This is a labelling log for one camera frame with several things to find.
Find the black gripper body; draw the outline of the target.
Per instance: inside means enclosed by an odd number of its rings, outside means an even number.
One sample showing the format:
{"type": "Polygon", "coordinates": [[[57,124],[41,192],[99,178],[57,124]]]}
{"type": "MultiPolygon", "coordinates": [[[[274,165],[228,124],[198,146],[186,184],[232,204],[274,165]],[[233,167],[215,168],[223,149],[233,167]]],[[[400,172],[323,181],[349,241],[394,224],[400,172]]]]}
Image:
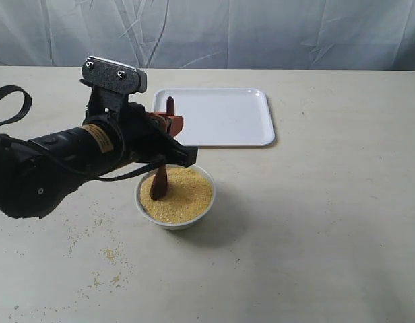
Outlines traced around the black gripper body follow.
{"type": "Polygon", "coordinates": [[[82,128],[98,135],[99,142],[85,149],[83,171],[111,172],[135,162],[147,164],[138,172],[148,172],[162,164],[189,167],[196,162],[198,148],[181,145],[161,130],[151,112],[129,101],[130,94],[90,88],[82,128]]]}

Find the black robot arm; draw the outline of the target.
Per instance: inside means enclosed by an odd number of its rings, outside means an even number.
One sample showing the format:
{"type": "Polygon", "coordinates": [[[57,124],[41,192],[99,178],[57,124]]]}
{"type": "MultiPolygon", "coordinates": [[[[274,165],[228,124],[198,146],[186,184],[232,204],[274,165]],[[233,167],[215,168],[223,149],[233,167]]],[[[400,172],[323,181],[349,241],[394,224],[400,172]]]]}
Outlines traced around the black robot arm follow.
{"type": "Polygon", "coordinates": [[[126,178],[166,164],[192,166],[198,149],[176,141],[178,122],[93,86],[81,126],[28,141],[0,133],[0,211],[42,219],[81,185],[112,182],[126,165],[139,164],[126,178]]]}

